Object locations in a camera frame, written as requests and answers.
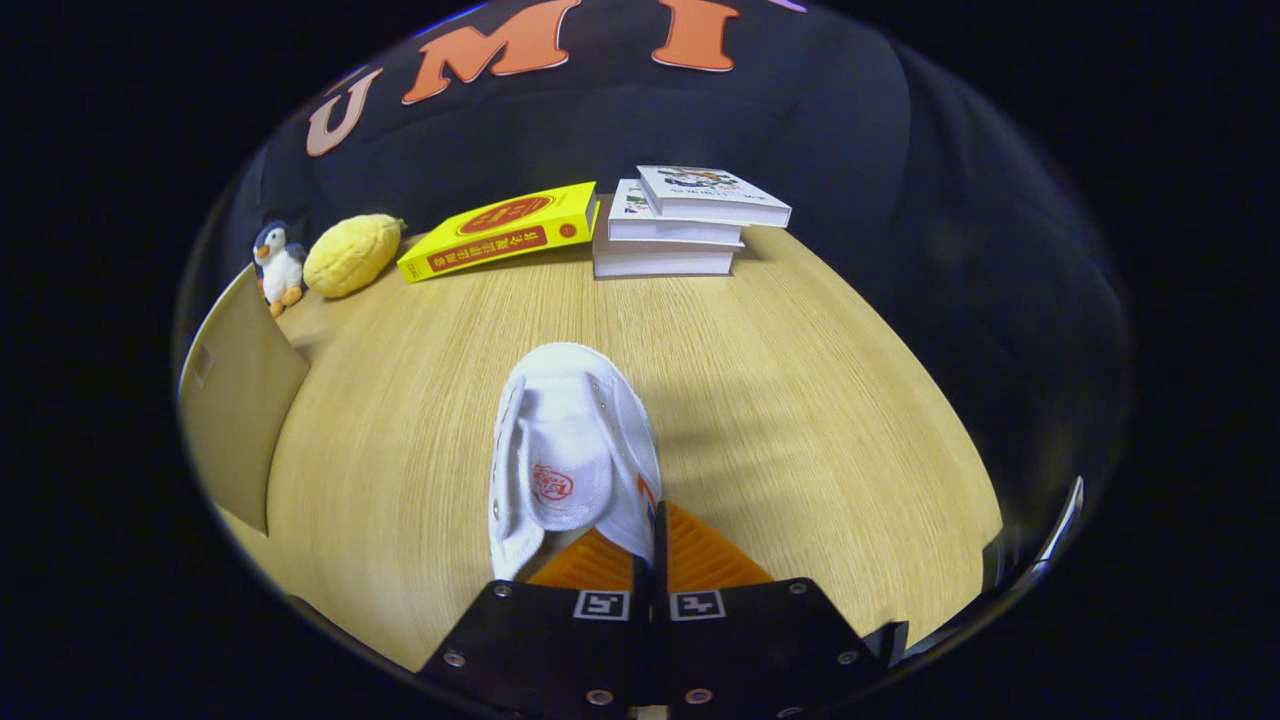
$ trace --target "penguin plush toy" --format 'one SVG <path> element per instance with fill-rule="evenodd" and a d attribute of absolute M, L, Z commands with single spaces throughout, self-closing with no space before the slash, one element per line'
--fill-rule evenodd
<path fill-rule="evenodd" d="M 268 223 L 253 241 L 253 263 L 261 268 L 262 295 L 279 318 L 284 309 L 302 299 L 302 263 L 307 251 L 289 243 L 282 222 Z"/>

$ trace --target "yellow book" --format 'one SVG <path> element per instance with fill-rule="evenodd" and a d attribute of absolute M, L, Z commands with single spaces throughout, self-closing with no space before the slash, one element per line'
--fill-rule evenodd
<path fill-rule="evenodd" d="M 462 213 L 396 261 L 408 282 L 563 245 L 591 242 L 600 211 L 595 182 L 522 195 Z"/>

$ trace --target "black background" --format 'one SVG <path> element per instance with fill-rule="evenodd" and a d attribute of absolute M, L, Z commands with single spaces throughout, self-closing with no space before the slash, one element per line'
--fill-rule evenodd
<path fill-rule="evenodd" d="M 1262 206 L 1274 170 L 1242 170 L 1263 149 L 1274 19 L 1226 4 L 942 5 L 855 17 L 970 81 L 1078 182 L 1129 283 L 1139 405 L 1061 566 L 860 715 L 1262 716 L 1274 565 L 1253 559 L 1274 380 L 1251 351 L 1275 325 L 1261 299 L 1276 234 Z M 243 569 L 178 450 L 168 341 L 193 228 L 239 163 L 317 90 L 463 6 L 47 5 L 12 19 L 12 242 L 33 254 L 12 274 L 13 384 L 37 395 L 18 406 L 5 473 L 15 715 L 449 716 Z"/>

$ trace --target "letter m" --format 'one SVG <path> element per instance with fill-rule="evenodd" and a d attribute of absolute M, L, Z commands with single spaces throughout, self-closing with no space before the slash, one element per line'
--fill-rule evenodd
<path fill-rule="evenodd" d="M 419 50 L 422 65 L 413 87 L 404 94 L 403 102 L 412 105 L 444 92 L 449 87 L 444 65 L 462 82 L 474 81 L 503 49 L 506 51 L 502 60 L 489 69 L 495 76 L 541 70 L 564 63 L 568 53 L 559 49 L 559 26 L 564 13 L 579 1 L 550 0 L 525 8 L 493 35 L 484 35 L 467 26 L 428 42 Z"/>

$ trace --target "wood grain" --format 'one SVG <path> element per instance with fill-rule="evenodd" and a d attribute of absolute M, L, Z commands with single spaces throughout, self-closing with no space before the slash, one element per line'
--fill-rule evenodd
<path fill-rule="evenodd" d="M 915 642 L 980 589 L 1001 528 L 991 482 L 852 288 L 785 231 L 744 240 L 728 278 L 596 282 L 581 245 L 308 293 L 279 319 L 311 370 L 275 448 L 271 534 L 228 528 L 282 589 L 417 670 L 490 579 L 507 373 L 581 342 L 644 400 L 667 497 L 776 578 L 814 578 L 855 630 L 910 620 Z"/>

